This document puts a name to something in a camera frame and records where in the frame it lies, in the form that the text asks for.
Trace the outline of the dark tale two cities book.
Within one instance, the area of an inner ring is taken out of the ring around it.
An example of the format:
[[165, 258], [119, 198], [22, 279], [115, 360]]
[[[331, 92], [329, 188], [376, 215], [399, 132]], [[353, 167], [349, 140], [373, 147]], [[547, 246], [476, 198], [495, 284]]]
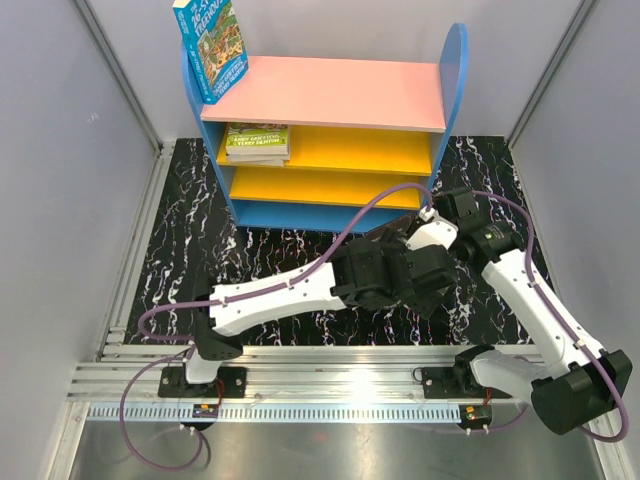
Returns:
[[416, 213], [408, 213], [389, 221], [364, 234], [367, 240], [382, 243], [406, 241], [420, 226], [420, 219]]

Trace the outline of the green storey treehouse book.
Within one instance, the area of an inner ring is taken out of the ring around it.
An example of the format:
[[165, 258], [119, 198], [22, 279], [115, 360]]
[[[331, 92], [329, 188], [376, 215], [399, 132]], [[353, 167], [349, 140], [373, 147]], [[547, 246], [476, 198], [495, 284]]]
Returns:
[[225, 148], [230, 155], [284, 155], [289, 151], [290, 130], [285, 124], [229, 123]]

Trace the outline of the light blue treehouse book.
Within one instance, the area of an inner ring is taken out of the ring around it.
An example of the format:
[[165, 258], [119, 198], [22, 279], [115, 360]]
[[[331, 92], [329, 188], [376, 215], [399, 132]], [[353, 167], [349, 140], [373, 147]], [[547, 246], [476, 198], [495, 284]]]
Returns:
[[174, 1], [173, 12], [205, 104], [216, 104], [248, 71], [230, 0]]

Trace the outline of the blue back cover book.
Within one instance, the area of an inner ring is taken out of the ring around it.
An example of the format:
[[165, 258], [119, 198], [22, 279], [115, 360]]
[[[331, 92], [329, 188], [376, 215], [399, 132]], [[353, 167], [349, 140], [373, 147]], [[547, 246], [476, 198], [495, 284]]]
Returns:
[[289, 160], [289, 155], [226, 155], [225, 160], [234, 165], [262, 165], [282, 167]]

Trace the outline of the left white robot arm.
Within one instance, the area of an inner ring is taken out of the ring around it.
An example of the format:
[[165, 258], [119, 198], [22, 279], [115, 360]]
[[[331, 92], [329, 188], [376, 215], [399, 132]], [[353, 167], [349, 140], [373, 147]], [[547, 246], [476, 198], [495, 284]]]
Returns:
[[409, 241], [356, 238], [328, 261], [258, 281], [222, 285], [199, 309], [195, 351], [180, 367], [165, 367], [162, 398], [236, 397], [239, 374], [223, 362], [242, 355], [241, 334], [262, 323], [313, 311], [404, 305], [428, 317], [456, 281], [448, 240], [414, 235]]

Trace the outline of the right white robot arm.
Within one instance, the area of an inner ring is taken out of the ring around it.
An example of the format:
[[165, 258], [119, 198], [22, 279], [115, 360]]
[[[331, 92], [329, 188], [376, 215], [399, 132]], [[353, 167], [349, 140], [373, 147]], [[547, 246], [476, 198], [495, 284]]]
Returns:
[[479, 195], [459, 188], [429, 198], [411, 247], [442, 247], [480, 275], [526, 329], [544, 364], [475, 346], [456, 356], [454, 388], [465, 397], [495, 389], [524, 401], [557, 435], [580, 429], [601, 442], [622, 441], [630, 429], [622, 396], [631, 360], [621, 350], [607, 351], [576, 321], [534, 266], [533, 244], [483, 215]]

